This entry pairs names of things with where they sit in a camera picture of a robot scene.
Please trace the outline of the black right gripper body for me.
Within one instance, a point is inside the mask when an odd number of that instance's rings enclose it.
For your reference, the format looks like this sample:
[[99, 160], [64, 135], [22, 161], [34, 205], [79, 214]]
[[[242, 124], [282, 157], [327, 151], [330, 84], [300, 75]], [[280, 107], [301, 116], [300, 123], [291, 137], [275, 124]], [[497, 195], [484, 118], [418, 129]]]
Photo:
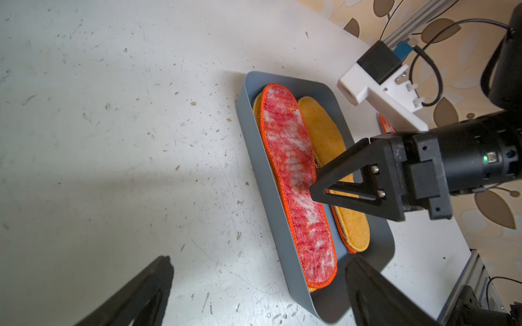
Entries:
[[398, 133], [405, 149], [406, 211], [453, 214], [451, 196], [521, 179], [521, 113], [499, 111], [423, 133]]

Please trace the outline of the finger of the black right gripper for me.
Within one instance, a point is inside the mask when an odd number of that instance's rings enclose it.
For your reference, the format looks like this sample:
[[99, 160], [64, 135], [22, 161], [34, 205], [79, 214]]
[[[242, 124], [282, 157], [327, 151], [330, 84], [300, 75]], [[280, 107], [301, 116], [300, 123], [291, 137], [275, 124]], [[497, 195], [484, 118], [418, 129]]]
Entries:
[[319, 169], [311, 198], [386, 220], [406, 220], [405, 136], [364, 138]]

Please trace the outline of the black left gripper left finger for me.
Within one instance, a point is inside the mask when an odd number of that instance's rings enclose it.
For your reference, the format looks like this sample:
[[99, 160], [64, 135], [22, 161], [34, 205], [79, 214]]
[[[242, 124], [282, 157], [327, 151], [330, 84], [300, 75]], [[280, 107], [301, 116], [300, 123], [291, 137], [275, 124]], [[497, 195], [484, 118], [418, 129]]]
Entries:
[[78, 325], [162, 325], [175, 270], [159, 256]]

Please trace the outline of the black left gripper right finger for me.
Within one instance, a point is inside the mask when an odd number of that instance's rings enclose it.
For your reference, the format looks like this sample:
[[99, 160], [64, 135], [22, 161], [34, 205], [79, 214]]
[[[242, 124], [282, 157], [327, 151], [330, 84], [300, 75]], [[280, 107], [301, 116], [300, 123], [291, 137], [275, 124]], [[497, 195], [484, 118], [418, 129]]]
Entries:
[[345, 269], [347, 293], [357, 325], [437, 325], [364, 258]]

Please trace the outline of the red insole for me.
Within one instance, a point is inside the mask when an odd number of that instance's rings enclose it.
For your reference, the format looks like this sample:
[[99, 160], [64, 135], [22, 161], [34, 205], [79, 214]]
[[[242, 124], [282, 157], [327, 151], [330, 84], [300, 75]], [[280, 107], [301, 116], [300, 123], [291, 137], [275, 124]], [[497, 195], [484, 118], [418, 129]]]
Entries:
[[350, 210], [345, 208], [340, 208], [337, 206], [330, 205], [330, 210], [334, 217], [334, 222], [336, 224], [339, 236], [343, 244], [346, 246], [347, 250], [351, 254], [357, 253], [357, 251], [352, 247], [352, 244], [349, 241], [349, 233], [348, 233], [348, 223], [352, 220], [352, 213]]
[[307, 287], [325, 288], [337, 274], [337, 253], [323, 204], [311, 198], [316, 182], [311, 137], [294, 95], [279, 84], [262, 91], [261, 138]]
[[381, 114], [377, 114], [377, 121], [383, 134], [395, 133], [394, 127]]

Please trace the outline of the yellow insole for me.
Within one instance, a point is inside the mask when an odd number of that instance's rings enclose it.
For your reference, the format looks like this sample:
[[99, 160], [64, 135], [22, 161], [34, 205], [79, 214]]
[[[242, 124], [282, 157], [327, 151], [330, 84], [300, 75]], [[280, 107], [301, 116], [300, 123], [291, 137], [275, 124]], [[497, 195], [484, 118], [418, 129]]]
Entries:
[[[253, 104], [253, 113], [254, 113], [254, 118], [256, 120], [256, 126], [258, 127], [258, 130], [260, 131], [261, 133], [261, 127], [260, 127], [260, 110], [261, 110], [261, 106], [262, 106], [262, 95], [263, 93], [261, 92], [254, 100], [254, 104]], [[316, 288], [312, 288], [312, 287], [308, 287], [308, 290], [309, 290], [309, 293], [313, 293], [315, 292], [317, 289]]]
[[[304, 96], [298, 100], [298, 105], [311, 137], [316, 162], [324, 167], [346, 150], [342, 134], [315, 99]], [[368, 219], [364, 213], [348, 210], [353, 214], [347, 227], [349, 241], [357, 253], [366, 251], [371, 241]]]

